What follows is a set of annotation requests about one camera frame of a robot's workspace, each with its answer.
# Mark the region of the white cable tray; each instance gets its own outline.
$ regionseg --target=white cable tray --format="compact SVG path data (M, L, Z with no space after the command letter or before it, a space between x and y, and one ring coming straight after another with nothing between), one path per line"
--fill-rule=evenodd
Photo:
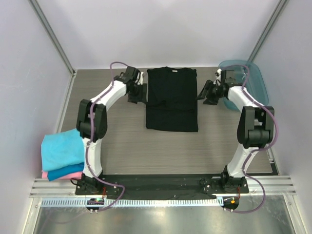
M90 198L43 198L41 207L85 207ZM105 204L88 205L101 207L111 204L114 200L105 199ZM223 206L222 197L206 200L119 200L114 207L179 207L179 206Z

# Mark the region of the black t-shirt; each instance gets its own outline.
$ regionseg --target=black t-shirt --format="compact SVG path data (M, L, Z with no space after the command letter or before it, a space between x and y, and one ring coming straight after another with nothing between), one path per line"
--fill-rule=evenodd
M196 70L162 67L147 73L146 128L198 132Z

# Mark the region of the metal floor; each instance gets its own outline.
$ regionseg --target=metal floor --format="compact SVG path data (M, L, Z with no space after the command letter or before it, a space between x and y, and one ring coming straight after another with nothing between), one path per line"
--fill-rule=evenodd
M240 199L250 210L262 196ZM85 208L41 208L35 234L294 234L284 197L268 196L262 209L232 214L221 207L114 208L98 214Z
M197 91L214 79L216 68L197 69ZM119 74L124 69L116 69ZM99 94L110 83L107 70L78 70L62 131L74 129L79 103ZM162 132L145 128L145 105L119 99L108 112L108 131L102 142L102 167L106 174L220 173L238 145L240 113L198 103L198 133ZM248 172L272 172L266 152L260 152Z

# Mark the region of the stack of folded cloths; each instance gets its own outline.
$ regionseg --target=stack of folded cloths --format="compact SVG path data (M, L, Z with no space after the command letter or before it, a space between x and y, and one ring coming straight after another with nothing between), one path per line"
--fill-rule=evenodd
M42 178L49 181L80 178L84 167L84 147L76 129L45 135L41 144Z

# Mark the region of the gray wood surface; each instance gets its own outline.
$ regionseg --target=gray wood surface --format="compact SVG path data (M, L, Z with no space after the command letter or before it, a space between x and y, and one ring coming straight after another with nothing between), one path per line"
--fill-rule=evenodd
M196 68L197 89L214 79L216 68ZM124 69L115 69L119 74ZM74 129L79 103L110 83L109 70L78 70L62 131ZM106 174L220 173L236 151L239 112L198 103L198 133L162 132L145 128L145 105L120 98L108 112L101 162ZM260 152L248 172L272 172L266 152Z

